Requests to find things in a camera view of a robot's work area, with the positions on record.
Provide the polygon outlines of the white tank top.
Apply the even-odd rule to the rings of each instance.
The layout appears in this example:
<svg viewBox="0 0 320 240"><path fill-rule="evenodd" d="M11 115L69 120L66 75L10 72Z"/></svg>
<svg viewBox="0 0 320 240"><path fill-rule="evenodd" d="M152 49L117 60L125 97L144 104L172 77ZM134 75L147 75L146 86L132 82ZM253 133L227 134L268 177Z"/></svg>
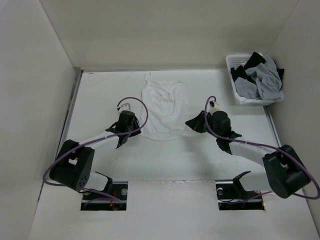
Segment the white tank top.
<svg viewBox="0 0 320 240"><path fill-rule="evenodd" d="M179 80L152 80L150 72L141 92L147 110L142 110L141 121L147 121L141 135L153 141L175 141L183 136L185 121L190 116L185 86Z"/></svg>

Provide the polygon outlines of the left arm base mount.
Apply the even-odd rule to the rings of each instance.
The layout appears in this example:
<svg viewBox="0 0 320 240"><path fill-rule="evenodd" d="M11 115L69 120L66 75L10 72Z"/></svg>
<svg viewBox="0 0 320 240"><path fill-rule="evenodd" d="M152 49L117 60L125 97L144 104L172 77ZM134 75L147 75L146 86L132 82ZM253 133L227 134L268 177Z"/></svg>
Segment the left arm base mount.
<svg viewBox="0 0 320 240"><path fill-rule="evenodd" d="M128 182L110 183L105 190L112 197L102 195L96 192L85 192L82 195L80 210L81 211L126 211L128 199Z"/></svg>

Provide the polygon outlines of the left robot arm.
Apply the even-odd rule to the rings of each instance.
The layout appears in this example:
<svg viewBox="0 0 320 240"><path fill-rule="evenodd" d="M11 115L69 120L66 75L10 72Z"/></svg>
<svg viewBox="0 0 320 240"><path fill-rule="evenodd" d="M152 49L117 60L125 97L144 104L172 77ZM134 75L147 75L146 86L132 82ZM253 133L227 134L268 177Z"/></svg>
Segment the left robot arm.
<svg viewBox="0 0 320 240"><path fill-rule="evenodd" d="M120 148L130 137L140 133L136 115L123 110L117 122L93 139L84 143L71 139L65 141L54 166L48 171L49 178L76 192L94 189L100 199L108 199L112 195L112 186L108 184L110 178L93 172L93 162L103 159L109 151Z"/></svg>

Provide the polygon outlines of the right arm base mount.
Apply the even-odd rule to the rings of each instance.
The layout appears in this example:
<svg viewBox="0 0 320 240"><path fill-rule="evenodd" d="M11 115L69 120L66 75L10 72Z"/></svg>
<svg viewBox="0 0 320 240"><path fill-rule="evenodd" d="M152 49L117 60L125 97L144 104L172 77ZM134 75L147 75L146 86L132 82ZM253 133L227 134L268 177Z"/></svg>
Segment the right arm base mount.
<svg viewBox="0 0 320 240"><path fill-rule="evenodd" d="M259 190L245 190L240 179L250 171L242 172L232 179L215 181L217 205L220 211L249 211L265 210L262 192Z"/></svg>

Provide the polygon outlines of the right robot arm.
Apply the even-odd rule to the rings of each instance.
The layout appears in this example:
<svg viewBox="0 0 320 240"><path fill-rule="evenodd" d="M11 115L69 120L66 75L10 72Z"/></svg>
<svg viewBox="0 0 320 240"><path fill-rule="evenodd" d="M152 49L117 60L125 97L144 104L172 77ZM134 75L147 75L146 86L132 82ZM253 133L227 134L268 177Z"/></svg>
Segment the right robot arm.
<svg viewBox="0 0 320 240"><path fill-rule="evenodd" d="M231 120L224 111L205 113L201 111L195 118L185 122L193 131L208 133L216 137L218 147L234 156L240 156L262 165L270 189L286 199L311 182L311 178L294 149L289 145L273 149L257 144L249 144L242 135L232 130Z"/></svg>

